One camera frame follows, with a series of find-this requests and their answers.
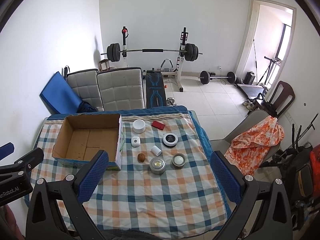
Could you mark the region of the white earbuds case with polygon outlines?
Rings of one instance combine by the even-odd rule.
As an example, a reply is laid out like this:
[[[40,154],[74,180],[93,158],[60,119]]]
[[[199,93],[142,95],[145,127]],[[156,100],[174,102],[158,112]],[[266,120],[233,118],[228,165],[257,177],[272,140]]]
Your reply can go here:
[[[132,137],[131,138],[131,145],[134,148],[139,147],[140,146],[140,137],[138,137],[138,136]]]

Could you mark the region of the gold rimmed white jar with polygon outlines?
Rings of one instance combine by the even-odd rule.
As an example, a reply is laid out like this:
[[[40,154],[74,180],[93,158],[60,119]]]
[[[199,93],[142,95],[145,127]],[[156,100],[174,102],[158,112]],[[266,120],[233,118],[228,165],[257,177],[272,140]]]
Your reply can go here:
[[[177,153],[177,154],[172,156],[172,164],[176,168],[182,168],[185,165],[185,163],[186,163],[185,155],[183,155],[181,153]]]

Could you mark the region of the silver metal tin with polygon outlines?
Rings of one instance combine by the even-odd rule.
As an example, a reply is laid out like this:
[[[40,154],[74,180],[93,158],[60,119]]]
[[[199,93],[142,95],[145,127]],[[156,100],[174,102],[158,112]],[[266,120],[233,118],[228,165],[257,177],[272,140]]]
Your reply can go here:
[[[150,160],[149,167],[153,174],[163,174],[166,169],[166,162],[160,157],[154,157]]]

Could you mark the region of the white round jar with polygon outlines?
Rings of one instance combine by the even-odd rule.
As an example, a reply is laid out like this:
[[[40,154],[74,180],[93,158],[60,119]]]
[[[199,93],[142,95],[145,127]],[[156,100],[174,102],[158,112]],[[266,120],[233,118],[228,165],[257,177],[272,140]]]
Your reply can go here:
[[[146,124],[144,120],[137,119],[132,124],[133,131],[137,134],[141,134],[146,129]]]

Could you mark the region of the small white cylinder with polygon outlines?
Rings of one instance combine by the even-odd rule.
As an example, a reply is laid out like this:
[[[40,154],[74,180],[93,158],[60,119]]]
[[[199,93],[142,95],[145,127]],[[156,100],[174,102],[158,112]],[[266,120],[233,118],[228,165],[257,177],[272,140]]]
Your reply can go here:
[[[161,155],[162,150],[155,145],[155,146],[153,146],[153,147],[151,148],[151,152],[152,152],[155,156],[158,157],[158,156]]]

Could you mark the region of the red rectangular case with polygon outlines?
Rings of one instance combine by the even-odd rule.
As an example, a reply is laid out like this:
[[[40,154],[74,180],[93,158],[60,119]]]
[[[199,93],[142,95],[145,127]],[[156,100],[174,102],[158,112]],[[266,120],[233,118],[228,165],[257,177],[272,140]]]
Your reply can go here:
[[[159,129],[161,131],[164,130],[165,128],[165,124],[161,123],[161,122],[158,122],[158,121],[153,121],[152,124],[151,124],[152,127],[156,128],[156,129]]]

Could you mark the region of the orange white cloth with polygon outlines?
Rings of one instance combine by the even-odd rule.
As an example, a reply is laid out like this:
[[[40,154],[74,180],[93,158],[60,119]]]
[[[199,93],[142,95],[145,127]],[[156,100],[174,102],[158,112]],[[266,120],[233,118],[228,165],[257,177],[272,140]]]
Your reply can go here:
[[[225,153],[230,164],[243,175],[253,175],[266,158],[269,150],[284,139],[283,127],[278,119],[267,116],[249,130],[237,135]]]

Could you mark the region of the open cardboard box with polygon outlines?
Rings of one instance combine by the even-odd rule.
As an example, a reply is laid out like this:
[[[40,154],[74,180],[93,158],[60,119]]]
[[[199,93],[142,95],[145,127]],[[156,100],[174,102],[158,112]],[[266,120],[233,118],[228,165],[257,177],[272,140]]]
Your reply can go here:
[[[65,117],[52,157],[65,166],[81,167],[99,150],[108,154],[108,170],[121,170],[124,147],[120,114],[80,114]]]

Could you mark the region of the plaid checkered tablecloth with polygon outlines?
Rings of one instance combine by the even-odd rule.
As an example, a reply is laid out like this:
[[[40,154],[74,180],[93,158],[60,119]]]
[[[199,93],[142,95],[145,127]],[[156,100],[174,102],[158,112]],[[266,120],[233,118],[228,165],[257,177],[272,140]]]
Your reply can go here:
[[[137,229],[162,239],[196,237],[219,230],[231,215],[226,194],[209,164],[212,153],[205,131],[184,106],[155,107],[121,111],[124,147],[121,170],[107,170],[84,207],[100,230]],[[146,129],[137,134],[132,124],[144,120]],[[151,126],[165,124],[163,131]],[[175,147],[163,144],[174,133]],[[131,138],[140,137],[132,147]],[[163,174],[150,171],[155,156],[153,146],[162,150],[166,162]],[[138,154],[145,155],[140,163]],[[172,164],[172,156],[186,157],[182,168]]]

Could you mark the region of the blue folded mat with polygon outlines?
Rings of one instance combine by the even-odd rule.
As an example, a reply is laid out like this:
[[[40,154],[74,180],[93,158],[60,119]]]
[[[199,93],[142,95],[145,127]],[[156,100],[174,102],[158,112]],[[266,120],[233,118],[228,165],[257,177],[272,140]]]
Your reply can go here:
[[[40,97],[55,114],[75,114],[82,102],[59,72],[48,81]]]

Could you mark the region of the dark blue bag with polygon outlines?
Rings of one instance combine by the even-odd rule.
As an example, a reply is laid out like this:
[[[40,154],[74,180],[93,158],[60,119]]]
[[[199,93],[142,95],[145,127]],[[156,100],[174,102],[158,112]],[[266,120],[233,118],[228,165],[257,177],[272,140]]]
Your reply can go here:
[[[92,113],[92,112],[97,112],[98,109],[90,105],[86,101],[82,101],[77,109],[77,113]]]

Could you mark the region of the right grey cushioned chair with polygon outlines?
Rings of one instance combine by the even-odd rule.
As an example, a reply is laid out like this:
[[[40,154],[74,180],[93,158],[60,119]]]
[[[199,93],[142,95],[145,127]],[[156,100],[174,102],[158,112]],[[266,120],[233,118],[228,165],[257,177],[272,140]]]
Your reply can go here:
[[[143,74],[138,67],[117,68],[97,74],[103,109],[144,109]]]

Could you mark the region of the grey cushioned chair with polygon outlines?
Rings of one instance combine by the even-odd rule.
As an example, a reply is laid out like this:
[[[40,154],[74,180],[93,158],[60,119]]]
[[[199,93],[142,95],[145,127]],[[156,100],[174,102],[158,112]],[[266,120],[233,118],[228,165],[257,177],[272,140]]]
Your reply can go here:
[[[97,69],[81,70],[69,73],[66,81],[83,101],[102,112],[104,107],[97,82],[97,74]]]
[[[117,68],[97,74],[103,109],[144,109],[143,74],[138,67]]]

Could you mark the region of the left grey cushioned chair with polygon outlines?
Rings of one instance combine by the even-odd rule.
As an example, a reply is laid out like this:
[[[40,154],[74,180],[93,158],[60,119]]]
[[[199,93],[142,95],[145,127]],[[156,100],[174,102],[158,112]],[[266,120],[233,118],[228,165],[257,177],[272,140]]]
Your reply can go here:
[[[81,70],[69,73],[66,81],[83,101],[102,112],[104,107],[97,82],[97,74],[97,69]]]

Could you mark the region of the black treadmill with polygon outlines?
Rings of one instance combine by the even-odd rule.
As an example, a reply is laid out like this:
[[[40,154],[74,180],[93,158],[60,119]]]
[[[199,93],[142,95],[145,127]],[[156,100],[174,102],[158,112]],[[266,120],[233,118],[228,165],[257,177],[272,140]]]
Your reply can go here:
[[[236,84],[236,87],[240,89],[240,92],[244,94],[246,99],[254,99],[260,93],[265,96],[268,92],[268,88],[264,86],[256,86],[256,85],[246,85],[246,84]]]

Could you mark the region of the dark wooden chair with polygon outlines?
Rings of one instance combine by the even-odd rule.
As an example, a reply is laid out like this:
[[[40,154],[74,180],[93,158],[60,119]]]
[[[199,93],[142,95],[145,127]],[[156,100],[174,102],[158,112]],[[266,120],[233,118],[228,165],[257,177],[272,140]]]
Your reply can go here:
[[[279,118],[284,114],[294,102],[296,96],[291,85],[287,82],[279,81],[270,99],[257,99],[253,110],[261,109],[274,118]]]

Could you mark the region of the black blue sit-up bench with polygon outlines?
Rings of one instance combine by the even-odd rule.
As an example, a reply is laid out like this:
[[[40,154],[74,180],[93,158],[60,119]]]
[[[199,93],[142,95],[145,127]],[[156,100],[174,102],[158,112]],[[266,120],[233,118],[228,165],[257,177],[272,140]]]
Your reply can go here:
[[[161,72],[147,71],[146,76],[146,107],[164,107],[167,105],[163,76]]]

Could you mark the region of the short barbell on floor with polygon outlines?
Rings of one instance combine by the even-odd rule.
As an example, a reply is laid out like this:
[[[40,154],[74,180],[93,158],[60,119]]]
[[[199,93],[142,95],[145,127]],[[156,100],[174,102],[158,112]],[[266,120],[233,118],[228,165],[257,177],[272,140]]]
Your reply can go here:
[[[207,85],[213,79],[226,79],[228,83],[233,84],[236,81],[236,75],[233,72],[228,72],[226,76],[216,76],[205,70],[200,73],[199,80],[203,85]]]

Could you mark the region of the white barbell rack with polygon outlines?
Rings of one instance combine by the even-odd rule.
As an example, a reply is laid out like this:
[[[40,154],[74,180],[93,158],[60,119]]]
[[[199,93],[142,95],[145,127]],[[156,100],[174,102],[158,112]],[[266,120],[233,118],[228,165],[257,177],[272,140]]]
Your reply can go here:
[[[125,26],[123,26],[123,28],[121,30],[121,34],[122,34],[122,42],[123,42],[121,50],[128,50],[127,49],[127,44],[126,44],[126,39],[129,36],[129,31]],[[188,39],[188,32],[187,32],[187,28],[184,27],[183,31],[181,32],[181,36],[180,36],[180,48],[179,48],[179,50],[180,49],[181,50],[184,49],[184,46],[186,45],[187,39]],[[122,57],[123,57],[124,62],[126,62],[127,53],[126,54],[123,53]],[[163,63],[161,64],[161,66],[160,66],[160,72],[162,72],[163,64],[165,64],[166,61],[171,62],[170,59],[165,59],[163,61]],[[180,92],[184,91],[183,86],[181,84],[181,75],[182,75],[183,63],[184,63],[184,58],[182,57],[182,55],[178,54],[177,61],[176,61],[176,67],[172,67],[173,70],[170,71],[170,72],[162,72],[163,76],[172,77],[176,81],[176,85],[177,85],[177,87],[178,87]]]

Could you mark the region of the long barbell with plates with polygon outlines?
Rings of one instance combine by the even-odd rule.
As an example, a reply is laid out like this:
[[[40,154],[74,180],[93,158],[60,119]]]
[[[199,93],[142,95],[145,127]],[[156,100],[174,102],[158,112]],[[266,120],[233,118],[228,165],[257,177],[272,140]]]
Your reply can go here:
[[[202,55],[199,52],[198,46],[192,43],[187,43],[184,46],[183,50],[173,50],[173,49],[162,49],[162,48],[144,48],[144,49],[130,49],[130,50],[121,50],[120,44],[112,43],[107,47],[107,51],[105,53],[101,53],[101,55],[107,56],[107,59],[112,62],[119,62],[121,55],[124,53],[164,53],[164,52],[172,52],[172,53],[179,53],[185,58],[186,61],[195,61]]]

